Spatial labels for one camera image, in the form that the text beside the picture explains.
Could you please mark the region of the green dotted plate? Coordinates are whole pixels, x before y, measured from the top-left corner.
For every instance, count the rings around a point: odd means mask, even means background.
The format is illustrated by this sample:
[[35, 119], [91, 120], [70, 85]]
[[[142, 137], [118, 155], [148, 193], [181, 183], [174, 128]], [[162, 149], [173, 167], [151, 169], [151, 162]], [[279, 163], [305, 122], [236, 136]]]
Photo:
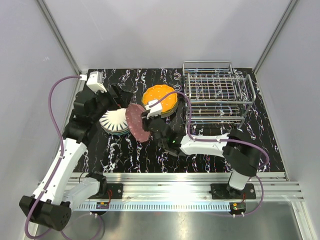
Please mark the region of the green dotted plate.
[[172, 108], [172, 109], [162, 113], [160, 116], [161, 116], [161, 118], [167, 118], [167, 117], [171, 116], [175, 111], [176, 111], [176, 109]]

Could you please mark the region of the mint green plate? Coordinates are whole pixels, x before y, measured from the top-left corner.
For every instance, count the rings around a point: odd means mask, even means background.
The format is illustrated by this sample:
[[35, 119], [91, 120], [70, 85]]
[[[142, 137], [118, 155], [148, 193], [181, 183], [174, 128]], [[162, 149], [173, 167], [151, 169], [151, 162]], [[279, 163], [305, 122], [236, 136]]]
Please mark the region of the mint green plate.
[[125, 129], [123, 131], [109, 131], [109, 130], [104, 130], [104, 131], [109, 135], [115, 135], [115, 136], [122, 136], [130, 132], [129, 129]]

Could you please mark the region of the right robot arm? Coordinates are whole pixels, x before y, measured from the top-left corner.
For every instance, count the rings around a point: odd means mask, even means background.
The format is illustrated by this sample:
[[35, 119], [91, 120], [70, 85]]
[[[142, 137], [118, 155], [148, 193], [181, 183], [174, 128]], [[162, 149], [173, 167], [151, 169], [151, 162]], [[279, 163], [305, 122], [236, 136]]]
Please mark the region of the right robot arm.
[[159, 117], [143, 118], [143, 130], [150, 132], [158, 146], [172, 156], [210, 155], [224, 158], [232, 168], [228, 183], [215, 186], [211, 194], [217, 199], [242, 199], [247, 181], [258, 171], [261, 152], [257, 146], [241, 140], [242, 132], [232, 129], [216, 136], [189, 136], [174, 132]]

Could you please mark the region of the pink dotted plate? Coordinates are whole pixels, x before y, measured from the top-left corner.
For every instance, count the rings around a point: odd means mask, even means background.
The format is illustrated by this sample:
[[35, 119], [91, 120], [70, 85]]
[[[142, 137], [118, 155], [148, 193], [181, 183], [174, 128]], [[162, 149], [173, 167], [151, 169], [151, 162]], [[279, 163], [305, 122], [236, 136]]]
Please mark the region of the pink dotted plate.
[[146, 142], [151, 136], [149, 131], [143, 129], [142, 113], [144, 111], [145, 109], [141, 105], [135, 103], [130, 103], [125, 111], [129, 131], [141, 143]]

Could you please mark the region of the orange dotted plate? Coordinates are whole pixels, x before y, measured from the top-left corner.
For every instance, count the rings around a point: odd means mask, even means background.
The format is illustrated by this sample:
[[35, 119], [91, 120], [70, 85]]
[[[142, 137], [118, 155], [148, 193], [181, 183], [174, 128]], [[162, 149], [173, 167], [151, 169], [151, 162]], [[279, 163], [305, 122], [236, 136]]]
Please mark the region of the orange dotted plate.
[[[142, 103], [146, 106], [149, 102], [153, 100], [159, 101], [165, 95], [174, 92], [175, 90], [165, 84], [157, 84], [148, 88], [142, 96]], [[171, 111], [178, 103], [178, 94], [172, 93], [161, 101], [162, 113]]]

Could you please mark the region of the white blue striped plate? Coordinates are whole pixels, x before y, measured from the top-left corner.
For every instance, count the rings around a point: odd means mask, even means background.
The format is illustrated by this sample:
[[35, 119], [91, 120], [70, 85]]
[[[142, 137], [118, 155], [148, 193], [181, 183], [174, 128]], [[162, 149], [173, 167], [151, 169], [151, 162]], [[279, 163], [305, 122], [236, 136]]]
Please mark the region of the white blue striped plate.
[[101, 127], [111, 133], [120, 133], [129, 129], [126, 120], [126, 108], [107, 111], [100, 119]]

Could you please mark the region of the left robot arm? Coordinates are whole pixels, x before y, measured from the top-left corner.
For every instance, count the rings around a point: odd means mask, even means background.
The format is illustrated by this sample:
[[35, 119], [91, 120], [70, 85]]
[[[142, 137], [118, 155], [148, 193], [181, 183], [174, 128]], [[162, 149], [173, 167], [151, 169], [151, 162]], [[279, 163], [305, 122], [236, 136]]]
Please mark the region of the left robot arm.
[[31, 196], [22, 196], [19, 207], [27, 223], [61, 231], [72, 212], [90, 197], [109, 194], [106, 177], [88, 173], [71, 190], [67, 183], [75, 166], [98, 130], [98, 122], [107, 111], [128, 107], [133, 93], [112, 84], [106, 91], [83, 90], [76, 94], [68, 124], [60, 134], [60, 149], [47, 174]]

